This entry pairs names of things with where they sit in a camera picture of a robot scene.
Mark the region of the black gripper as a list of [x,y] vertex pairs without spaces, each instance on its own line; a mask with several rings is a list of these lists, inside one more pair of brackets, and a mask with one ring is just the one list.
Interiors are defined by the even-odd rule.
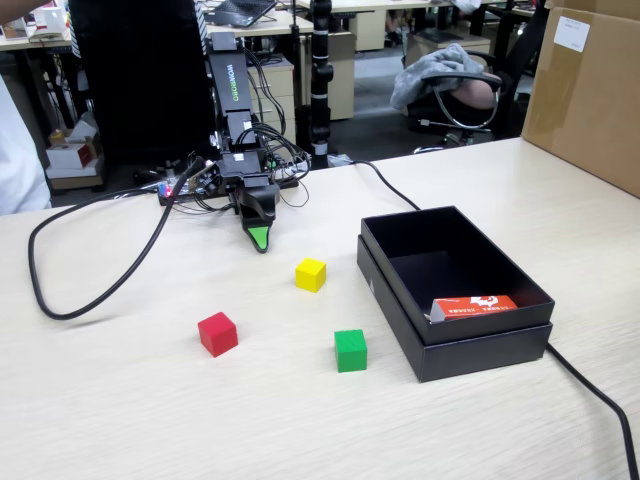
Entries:
[[243,231],[259,253],[269,248],[269,234],[276,217],[279,186],[261,164],[258,151],[225,153],[218,161],[219,190],[236,190]]

